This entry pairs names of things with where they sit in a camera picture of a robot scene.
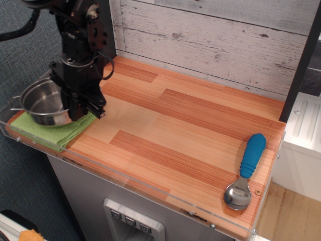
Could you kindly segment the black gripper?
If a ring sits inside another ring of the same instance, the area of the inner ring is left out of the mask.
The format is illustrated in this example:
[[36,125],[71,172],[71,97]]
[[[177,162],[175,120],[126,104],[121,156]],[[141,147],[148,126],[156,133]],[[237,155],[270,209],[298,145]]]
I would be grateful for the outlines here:
[[50,77],[61,88],[63,108],[69,110],[73,122],[89,112],[97,118],[104,116],[106,100],[99,84],[106,64],[104,59],[96,59],[84,67],[55,61],[50,63]]

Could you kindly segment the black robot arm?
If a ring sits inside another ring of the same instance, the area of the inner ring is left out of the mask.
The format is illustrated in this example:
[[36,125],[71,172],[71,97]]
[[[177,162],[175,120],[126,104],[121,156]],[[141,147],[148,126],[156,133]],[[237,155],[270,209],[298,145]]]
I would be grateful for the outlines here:
[[100,90],[104,67],[112,62],[103,48],[107,45],[108,33],[99,19],[97,1],[21,1],[34,10],[48,9],[55,15],[62,38],[62,53],[59,62],[51,62],[51,79],[61,88],[63,108],[69,118],[77,121],[93,113],[101,118],[106,100]]

